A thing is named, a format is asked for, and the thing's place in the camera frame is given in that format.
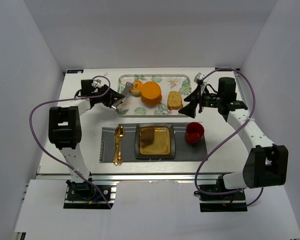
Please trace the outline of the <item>brown chocolate muffin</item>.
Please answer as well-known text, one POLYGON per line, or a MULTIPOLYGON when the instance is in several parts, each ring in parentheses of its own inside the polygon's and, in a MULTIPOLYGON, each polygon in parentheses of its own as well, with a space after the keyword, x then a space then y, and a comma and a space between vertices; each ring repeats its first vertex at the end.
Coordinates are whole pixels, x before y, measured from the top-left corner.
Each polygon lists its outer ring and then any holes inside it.
POLYGON ((155 138, 154 127, 142 127, 139 131, 139 141, 144 145, 150 145, 153 143, 155 138))

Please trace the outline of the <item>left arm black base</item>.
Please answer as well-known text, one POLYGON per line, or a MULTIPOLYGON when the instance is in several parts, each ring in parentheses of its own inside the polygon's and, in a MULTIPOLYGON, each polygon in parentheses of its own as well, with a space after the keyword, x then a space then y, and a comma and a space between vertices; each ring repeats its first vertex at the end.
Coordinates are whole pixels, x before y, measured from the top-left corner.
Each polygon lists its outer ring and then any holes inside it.
POLYGON ((114 183, 97 184, 100 192, 86 182, 75 183, 71 180, 66 181, 67 188, 64 197, 63 208, 72 210, 109 210, 106 201, 112 207, 116 197, 116 185, 114 183))

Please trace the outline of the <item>glazed ring donut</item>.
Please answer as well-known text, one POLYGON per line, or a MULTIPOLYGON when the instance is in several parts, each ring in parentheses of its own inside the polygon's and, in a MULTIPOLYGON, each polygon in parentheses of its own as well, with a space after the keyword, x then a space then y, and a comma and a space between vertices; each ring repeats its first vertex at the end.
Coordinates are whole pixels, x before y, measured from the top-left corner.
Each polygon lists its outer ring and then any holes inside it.
POLYGON ((134 81, 132 83, 132 86, 130 87, 130 92, 134 95, 134 96, 139 96, 141 94, 141 89, 143 87, 143 83, 141 81, 134 81))

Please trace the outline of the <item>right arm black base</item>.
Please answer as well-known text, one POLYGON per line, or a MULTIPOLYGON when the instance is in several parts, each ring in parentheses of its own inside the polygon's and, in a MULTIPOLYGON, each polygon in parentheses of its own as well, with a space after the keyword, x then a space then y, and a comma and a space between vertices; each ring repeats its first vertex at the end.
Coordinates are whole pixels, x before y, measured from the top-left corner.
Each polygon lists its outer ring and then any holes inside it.
MULTIPOLYGON (((200 184, 201 191, 208 193, 229 192, 224 186, 223 175, 219 175, 214 184, 200 184)), ((247 212, 246 196, 243 191, 223 195, 204 194, 198 190, 193 193, 199 197, 201 213, 247 212)))

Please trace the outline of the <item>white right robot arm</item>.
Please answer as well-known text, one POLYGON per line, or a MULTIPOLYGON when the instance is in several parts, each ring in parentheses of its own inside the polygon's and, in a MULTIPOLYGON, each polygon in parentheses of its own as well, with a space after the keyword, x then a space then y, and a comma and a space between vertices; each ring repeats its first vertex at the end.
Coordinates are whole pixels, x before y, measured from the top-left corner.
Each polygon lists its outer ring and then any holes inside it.
POLYGON ((224 191, 284 185, 287 178, 288 149, 270 140, 250 117, 246 104, 237 99, 236 81, 221 77, 218 89, 209 92, 202 74, 195 77, 196 89, 184 101, 180 114, 194 118, 196 109, 216 108, 225 121, 236 130, 246 147, 248 158, 241 171, 222 176, 224 191))

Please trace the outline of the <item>metal tongs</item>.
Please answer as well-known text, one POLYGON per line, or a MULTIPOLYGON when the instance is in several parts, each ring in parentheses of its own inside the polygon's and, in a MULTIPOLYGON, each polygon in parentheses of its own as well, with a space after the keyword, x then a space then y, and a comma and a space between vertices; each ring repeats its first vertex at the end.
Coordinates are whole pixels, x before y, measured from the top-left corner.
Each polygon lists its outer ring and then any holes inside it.
POLYGON ((131 88, 133 87, 133 84, 131 82, 126 82, 125 84, 125 88, 123 89, 123 91, 121 92, 121 95, 123 95, 123 97, 118 98, 114 104, 111 106, 112 109, 117 110, 119 105, 123 103, 123 101, 125 100, 125 98, 131 93, 131 88))

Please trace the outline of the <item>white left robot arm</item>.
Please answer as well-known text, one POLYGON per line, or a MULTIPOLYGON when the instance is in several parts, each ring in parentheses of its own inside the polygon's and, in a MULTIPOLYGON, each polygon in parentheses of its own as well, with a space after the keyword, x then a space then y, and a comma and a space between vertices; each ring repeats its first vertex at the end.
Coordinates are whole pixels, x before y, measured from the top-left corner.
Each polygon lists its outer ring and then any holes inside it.
POLYGON ((117 110, 125 97, 131 93, 131 83, 127 83, 122 92, 117 92, 107 85, 101 85, 97 77, 81 80, 81 89, 75 99, 66 106, 49 109, 48 138, 62 153, 70 170, 70 184, 83 185, 90 180, 88 170, 80 149, 82 128, 80 116, 96 104, 117 110))

